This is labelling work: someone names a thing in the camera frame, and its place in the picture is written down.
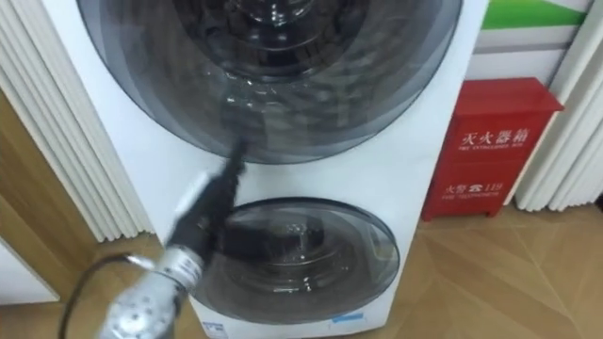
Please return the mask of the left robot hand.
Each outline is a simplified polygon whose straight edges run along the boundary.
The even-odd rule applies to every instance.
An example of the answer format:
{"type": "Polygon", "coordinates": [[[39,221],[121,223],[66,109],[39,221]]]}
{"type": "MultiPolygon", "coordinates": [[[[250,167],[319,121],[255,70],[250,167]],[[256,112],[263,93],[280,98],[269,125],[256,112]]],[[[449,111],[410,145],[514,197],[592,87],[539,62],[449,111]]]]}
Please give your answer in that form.
{"type": "Polygon", "coordinates": [[[239,178],[245,170],[247,142],[240,138],[220,170],[206,184],[195,182],[179,202],[166,248],[190,250],[208,264],[217,251],[220,229],[236,200],[239,178]]]}

